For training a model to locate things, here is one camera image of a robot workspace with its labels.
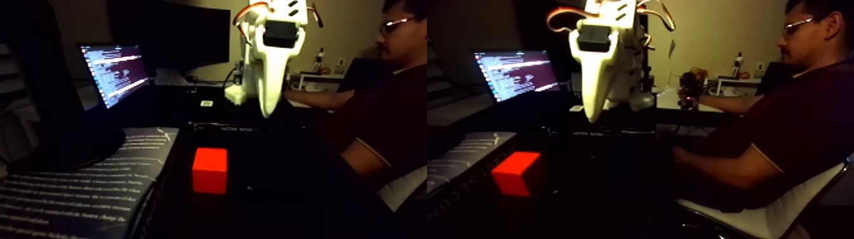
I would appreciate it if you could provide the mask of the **person's left hand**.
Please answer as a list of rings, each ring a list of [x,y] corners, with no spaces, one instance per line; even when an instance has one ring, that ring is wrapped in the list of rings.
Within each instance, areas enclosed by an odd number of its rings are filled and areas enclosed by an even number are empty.
[[[670,147],[671,160],[680,166],[690,166],[691,153],[679,146]]]

